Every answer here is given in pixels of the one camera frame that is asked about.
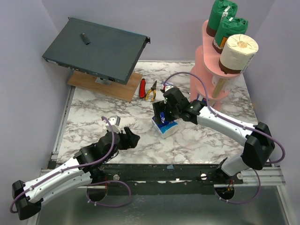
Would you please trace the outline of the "wooden board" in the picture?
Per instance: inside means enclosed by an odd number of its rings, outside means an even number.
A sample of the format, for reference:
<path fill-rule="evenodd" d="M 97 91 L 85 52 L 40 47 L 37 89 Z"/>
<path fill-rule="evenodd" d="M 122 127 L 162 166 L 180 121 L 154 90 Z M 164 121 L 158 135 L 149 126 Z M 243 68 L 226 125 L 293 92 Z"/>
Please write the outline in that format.
<path fill-rule="evenodd" d="M 142 76 L 142 74 L 133 72 L 127 84 L 119 84 L 109 80 L 101 80 L 100 77 L 97 76 L 75 71 L 67 83 L 78 88 L 131 102 Z"/>

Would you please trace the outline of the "pink three-tier shelf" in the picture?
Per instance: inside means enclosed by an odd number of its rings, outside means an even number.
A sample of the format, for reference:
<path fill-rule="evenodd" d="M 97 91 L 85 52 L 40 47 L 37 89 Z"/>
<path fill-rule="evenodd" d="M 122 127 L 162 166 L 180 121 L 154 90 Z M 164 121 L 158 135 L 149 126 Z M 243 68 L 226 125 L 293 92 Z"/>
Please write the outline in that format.
<path fill-rule="evenodd" d="M 228 96 L 229 91 L 222 91 L 224 80 L 220 80 L 215 87 L 212 84 L 213 76 L 219 78 L 230 79 L 232 82 L 239 74 L 226 74 L 219 67 L 220 54 L 212 46 L 213 37 L 209 36 L 206 32 L 208 21 L 202 25 L 202 45 L 195 51 L 195 66 L 191 72 L 198 78 L 201 78 L 206 85 L 208 91 L 208 99 L 212 101 L 212 107 L 220 110 L 221 101 Z"/>

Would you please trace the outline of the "blue handled screwdriver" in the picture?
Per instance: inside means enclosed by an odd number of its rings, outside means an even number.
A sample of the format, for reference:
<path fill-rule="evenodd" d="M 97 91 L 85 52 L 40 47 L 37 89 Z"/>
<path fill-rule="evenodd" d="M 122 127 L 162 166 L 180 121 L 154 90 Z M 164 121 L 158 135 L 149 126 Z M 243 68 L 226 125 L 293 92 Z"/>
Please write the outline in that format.
<path fill-rule="evenodd" d="M 161 84 L 166 84 L 166 83 L 169 83 L 169 84 L 172 84 L 173 85 L 173 83 L 171 83 L 171 82 L 164 82 L 164 81 L 162 81 L 161 82 Z M 175 88 L 178 88 L 179 90 L 181 90 L 181 92 L 184 92 L 184 93 L 187 93 L 187 94 L 189 94 L 190 95 L 190 92 L 189 91 L 186 91 L 186 90 L 184 90 L 184 89 L 182 89 L 181 87 L 178 87 L 178 86 L 174 86 Z"/>

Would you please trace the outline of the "blue Tempo roll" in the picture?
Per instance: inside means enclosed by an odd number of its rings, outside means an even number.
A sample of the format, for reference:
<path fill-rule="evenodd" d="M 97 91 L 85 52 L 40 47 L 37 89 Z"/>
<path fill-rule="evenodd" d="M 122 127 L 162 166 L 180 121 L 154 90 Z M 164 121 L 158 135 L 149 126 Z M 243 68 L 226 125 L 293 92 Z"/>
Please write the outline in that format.
<path fill-rule="evenodd" d="M 207 99 L 203 96 L 201 96 L 200 94 L 197 94 L 196 99 L 201 101 L 204 104 L 207 104 Z"/>

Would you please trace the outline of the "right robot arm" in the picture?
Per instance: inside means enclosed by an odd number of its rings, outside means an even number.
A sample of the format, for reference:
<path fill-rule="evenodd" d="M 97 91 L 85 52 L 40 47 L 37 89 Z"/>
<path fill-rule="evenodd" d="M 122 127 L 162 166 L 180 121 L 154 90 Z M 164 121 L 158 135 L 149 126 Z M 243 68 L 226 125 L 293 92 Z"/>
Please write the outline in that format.
<path fill-rule="evenodd" d="M 163 96 L 164 100 L 152 105 L 156 124 L 182 119 L 185 122 L 212 128 L 243 146 L 241 153 L 226 158 L 219 164 L 215 173 L 218 182 L 225 184 L 236 173 L 249 168 L 263 169 L 275 148 L 266 124 L 246 123 L 208 107 L 205 102 L 189 101 L 175 87 L 170 88 Z"/>

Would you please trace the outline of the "black metal base rail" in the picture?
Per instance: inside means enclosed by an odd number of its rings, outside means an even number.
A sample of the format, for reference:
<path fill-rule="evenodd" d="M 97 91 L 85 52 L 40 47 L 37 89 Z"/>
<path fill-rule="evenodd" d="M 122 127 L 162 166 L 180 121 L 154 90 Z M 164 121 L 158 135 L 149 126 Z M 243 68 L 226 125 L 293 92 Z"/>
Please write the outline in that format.
<path fill-rule="evenodd" d="M 118 177 L 133 195 L 214 194 L 214 185 L 242 184 L 229 177 L 218 164 L 103 164 L 91 171 L 94 183 Z"/>

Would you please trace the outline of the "small black connector strip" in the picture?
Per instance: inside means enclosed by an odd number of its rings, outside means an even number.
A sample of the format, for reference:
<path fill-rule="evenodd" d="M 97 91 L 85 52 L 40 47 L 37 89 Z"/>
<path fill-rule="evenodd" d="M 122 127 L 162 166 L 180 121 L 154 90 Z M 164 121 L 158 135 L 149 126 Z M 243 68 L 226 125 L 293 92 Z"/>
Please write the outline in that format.
<path fill-rule="evenodd" d="M 83 42 L 86 44 L 86 45 L 89 45 L 90 44 L 90 40 L 88 39 L 87 35 L 85 33 L 81 33 L 80 34 L 80 37 L 82 38 Z"/>

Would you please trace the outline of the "dark grey network switch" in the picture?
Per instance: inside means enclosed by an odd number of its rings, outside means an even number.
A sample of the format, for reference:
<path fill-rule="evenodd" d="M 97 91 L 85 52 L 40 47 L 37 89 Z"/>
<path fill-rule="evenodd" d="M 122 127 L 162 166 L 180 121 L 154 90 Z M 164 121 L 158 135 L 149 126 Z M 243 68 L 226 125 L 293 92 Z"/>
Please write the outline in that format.
<path fill-rule="evenodd" d="M 81 33 L 87 35 L 89 45 Z M 146 35 L 71 17 L 42 57 L 49 63 L 127 84 L 149 43 Z"/>

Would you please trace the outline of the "red handled cutter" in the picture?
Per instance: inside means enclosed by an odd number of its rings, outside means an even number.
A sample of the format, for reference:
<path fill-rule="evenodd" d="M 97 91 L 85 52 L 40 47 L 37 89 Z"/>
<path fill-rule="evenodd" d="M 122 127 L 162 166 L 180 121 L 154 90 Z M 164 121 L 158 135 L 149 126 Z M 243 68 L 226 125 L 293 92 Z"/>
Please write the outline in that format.
<path fill-rule="evenodd" d="M 145 91 L 146 81 L 144 78 L 141 79 L 140 88 L 139 88 L 139 98 L 145 98 L 146 91 Z"/>

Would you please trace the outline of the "yellow handled pliers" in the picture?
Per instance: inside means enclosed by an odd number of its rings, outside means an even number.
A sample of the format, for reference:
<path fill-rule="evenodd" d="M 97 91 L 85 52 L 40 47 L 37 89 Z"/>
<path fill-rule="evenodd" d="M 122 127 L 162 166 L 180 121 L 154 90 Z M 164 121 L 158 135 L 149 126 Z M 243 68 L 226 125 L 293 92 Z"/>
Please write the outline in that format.
<path fill-rule="evenodd" d="M 148 100 L 149 98 L 151 99 L 151 101 L 153 102 L 156 98 L 156 87 L 157 87 L 157 81 L 155 81 L 153 83 L 153 85 L 151 86 L 151 88 L 148 90 L 146 96 L 145 96 L 145 100 Z"/>

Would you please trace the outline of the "white floral paper towel roll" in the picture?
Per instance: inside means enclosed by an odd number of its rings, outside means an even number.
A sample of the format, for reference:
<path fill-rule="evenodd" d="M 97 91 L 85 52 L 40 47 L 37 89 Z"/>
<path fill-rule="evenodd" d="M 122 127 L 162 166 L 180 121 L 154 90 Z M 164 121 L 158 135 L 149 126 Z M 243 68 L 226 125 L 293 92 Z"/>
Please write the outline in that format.
<path fill-rule="evenodd" d="M 225 91 L 225 92 L 230 91 L 232 88 L 232 83 L 231 83 L 230 79 L 224 79 L 224 78 L 219 78 L 217 76 L 213 76 L 212 84 L 216 87 L 220 80 L 224 80 L 224 85 L 221 90 Z"/>

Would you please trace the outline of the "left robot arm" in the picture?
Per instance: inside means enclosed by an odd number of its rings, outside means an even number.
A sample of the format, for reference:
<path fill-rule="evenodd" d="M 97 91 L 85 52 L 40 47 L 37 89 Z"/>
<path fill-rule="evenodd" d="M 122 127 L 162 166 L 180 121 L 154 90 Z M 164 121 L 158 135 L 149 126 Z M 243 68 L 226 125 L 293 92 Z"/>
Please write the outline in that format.
<path fill-rule="evenodd" d="M 41 211 L 42 204 L 59 193 L 81 185 L 106 183 L 101 170 L 119 150 L 134 149 L 140 136 L 129 127 L 119 133 L 108 131 L 98 142 L 81 148 L 73 157 L 49 173 L 31 181 L 18 180 L 12 184 L 11 213 L 26 220 Z"/>

